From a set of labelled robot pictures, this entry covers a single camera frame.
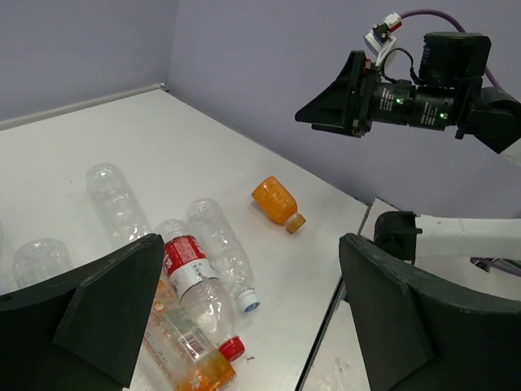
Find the clear bottle red label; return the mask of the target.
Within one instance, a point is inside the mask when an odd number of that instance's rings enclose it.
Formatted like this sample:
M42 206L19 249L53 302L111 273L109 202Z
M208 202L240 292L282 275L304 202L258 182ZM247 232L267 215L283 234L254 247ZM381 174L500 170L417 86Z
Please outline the clear bottle red label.
M235 331L230 296L190 228L169 219L155 229L164 241L163 268L180 306L223 356L234 362L245 353Z

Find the clear bottle blue cap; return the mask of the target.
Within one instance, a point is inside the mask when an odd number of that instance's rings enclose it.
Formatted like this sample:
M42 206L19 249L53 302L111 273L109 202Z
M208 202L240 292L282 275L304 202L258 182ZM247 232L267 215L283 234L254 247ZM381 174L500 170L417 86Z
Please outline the clear bottle blue cap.
M210 198L196 200L186 219L238 311L257 310L261 300L250 261L221 206Z

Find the orange label tea bottle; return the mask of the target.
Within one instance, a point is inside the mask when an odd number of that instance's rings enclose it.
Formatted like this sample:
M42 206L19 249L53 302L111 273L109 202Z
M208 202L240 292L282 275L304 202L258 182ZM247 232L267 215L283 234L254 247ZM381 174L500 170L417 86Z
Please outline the orange label tea bottle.
M223 390L235 371L160 280L143 346L169 382L169 390Z

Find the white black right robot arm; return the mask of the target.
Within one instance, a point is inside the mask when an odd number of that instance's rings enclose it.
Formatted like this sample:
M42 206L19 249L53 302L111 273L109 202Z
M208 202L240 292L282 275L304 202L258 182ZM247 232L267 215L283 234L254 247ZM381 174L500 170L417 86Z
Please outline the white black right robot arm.
M436 32L424 38L420 65L407 80L353 51L337 78L301 108L298 122L360 138L375 123L456 130L512 162L520 160L520 104L484 86L490 39ZM477 292L418 268L421 257L479 261L520 256L520 221L497 215L490 177L459 200L462 217L391 211L374 237L339 241L339 260L358 343L373 390L517 390L520 303Z

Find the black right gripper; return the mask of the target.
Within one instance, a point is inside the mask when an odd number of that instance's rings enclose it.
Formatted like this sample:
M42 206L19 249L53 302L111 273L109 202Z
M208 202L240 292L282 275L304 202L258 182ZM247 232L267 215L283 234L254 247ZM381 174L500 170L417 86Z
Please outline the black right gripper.
M295 121L320 130L361 138L371 122L429 130L467 124L483 107L480 91L492 43L479 33L428 33L419 69L410 62L409 80L386 74L386 62L374 66L368 81L364 51L351 51L337 78L295 114Z

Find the small orange juice bottle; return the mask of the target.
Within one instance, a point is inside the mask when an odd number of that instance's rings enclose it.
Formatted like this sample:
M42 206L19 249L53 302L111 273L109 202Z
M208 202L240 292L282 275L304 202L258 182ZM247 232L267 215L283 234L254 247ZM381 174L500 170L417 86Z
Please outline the small orange juice bottle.
M272 222L285 226L290 234L295 234L306 223L295 198L274 176L260 183L252 192L252 198Z

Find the clear unlabelled plastic bottle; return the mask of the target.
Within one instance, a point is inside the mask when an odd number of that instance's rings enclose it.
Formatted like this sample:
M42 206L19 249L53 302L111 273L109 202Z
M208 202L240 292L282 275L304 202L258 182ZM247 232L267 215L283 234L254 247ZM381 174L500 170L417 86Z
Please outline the clear unlabelled plastic bottle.
M118 166L101 163L91 167L86 172L86 191L116 248L152 232L146 214Z

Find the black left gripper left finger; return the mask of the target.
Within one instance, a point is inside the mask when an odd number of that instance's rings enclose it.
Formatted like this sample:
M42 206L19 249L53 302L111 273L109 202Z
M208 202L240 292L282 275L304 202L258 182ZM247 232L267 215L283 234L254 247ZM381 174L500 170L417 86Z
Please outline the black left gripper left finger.
M149 234L2 295L2 388L128 388L160 279L163 246L159 235Z

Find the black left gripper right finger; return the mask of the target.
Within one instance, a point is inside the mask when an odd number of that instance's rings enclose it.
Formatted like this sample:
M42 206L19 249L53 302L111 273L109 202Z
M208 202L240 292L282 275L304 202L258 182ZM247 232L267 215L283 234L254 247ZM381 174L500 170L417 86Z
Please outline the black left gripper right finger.
M520 303L464 288L355 234L339 262L373 390L518 390Z

